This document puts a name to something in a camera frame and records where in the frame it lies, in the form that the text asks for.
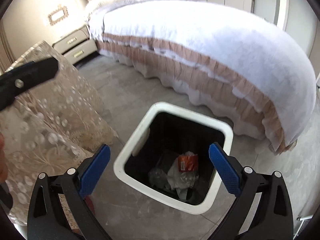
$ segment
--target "gray floor tile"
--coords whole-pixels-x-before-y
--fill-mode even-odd
[[[250,210],[248,212],[248,215],[247,215],[246,219],[244,220],[244,223],[243,223],[241,229],[239,230],[239,234],[241,234],[241,233],[243,233],[243,232],[245,232],[245,231],[247,231],[249,229],[249,226],[251,225],[253,217],[254,217],[254,215],[256,213],[256,210],[257,210],[257,207],[258,207],[258,204],[259,204],[259,201],[260,201],[260,197],[261,197],[261,193],[256,194],[256,196],[255,196],[255,198],[254,198],[254,200],[252,202],[251,208],[250,208]],[[219,221],[216,222],[216,227],[222,222],[222,220],[224,219],[225,215],[227,214],[229,208],[224,212],[224,214],[222,214],[222,216],[220,217]]]
[[[123,145],[111,146],[110,163],[93,194],[96,218],[114,239],[200,239],[214,224],[201,215],[190,215],[164,205],[121,182],[113,163]]]
[[[112,146],[112,159],[94,193],[96,216],[114,239],[207,239],[230,208],[234,197],[221,185],[213,206],[203,215],[190,215],[165,206],[139,193],[116,178],[112,165],[132,132],[152,104],[159,101],[181,106],[212,116],[205,106],[193,106],[188,96],[165,88],[158,79],[145,79],[132,67],[98,56],[84,64],[80,72],[101,94],[105,111],[102,117],[119,134]],[[247,136],[234,136],[231,155],[243,166],[271,174],[282,172],[291,198],[294,219],[308,215],[319,203],[320,189],[320,131],[319,101],[307,128],[292,152],[274,156],[264,142]],[[250,211],[242,230],[250,225]]]
[[[200,240],[207,240],[209,236],[217,229],[217,225],[214,225]]]

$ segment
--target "bedspread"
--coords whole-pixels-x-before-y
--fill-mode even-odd
[[[298,44],[263,19],[190,0],[122,1],[89,21],[99,52],[189,95],[283,152],[316,100],[313,67]]]

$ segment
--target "screw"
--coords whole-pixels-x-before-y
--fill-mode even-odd
[[[45,173],[42,172],[39,174],[39,179],[43,179],[44,177],[45,177]]]
[[[244,171],[245,171],[246,173],[249,173],[249,174],[253,172],[252,168],[250,168],[250,167],[245,167],[245,168],[244,168]]]
[[[15,85],[17,88],[23,88],[24,82],[23,82],[21,79],[16,79],[15,82],[14,82],[14,85]]]
[[[281,174],[281,172],[276,171],[276,172],[275,172],[275,176],[276,176],[277,178],[281,178],[282,174]]]
[[[68,173],[69,175],[75,174],[75,173],[76,173],[76,169],[75,169],[75,168],[71,168],[71,169],[69,169],[69,170],[67,171],[67,173]]]

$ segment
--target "floral pattern fabric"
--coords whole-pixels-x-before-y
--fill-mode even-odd
[[[6,183],[13,197],[9,218],[18,224],[27,223],[39,173],[53,176],[76,168],[102,143],[112,144],[116,136],[98,114],[103,109],[98,92],[46,42],[30,48],[10,69],[48,57],[59,62],[56,78],[21,94],[0,112],[9,169]]]

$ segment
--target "drawer handle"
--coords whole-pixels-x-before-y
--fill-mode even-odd
[[[77,52],[76,54],[74,54],[73,57],[79,57],[83,53],[84,53],[83,50],[81,50],[81,51]]]
[[[72,38],[71,40],[68,40],[67,43],[68,43],[68,44],[71,44],[71,43],[73,43],[73,42],[76,41],[76,40],[77,40],[77,38],[74,37],[74,38]]]

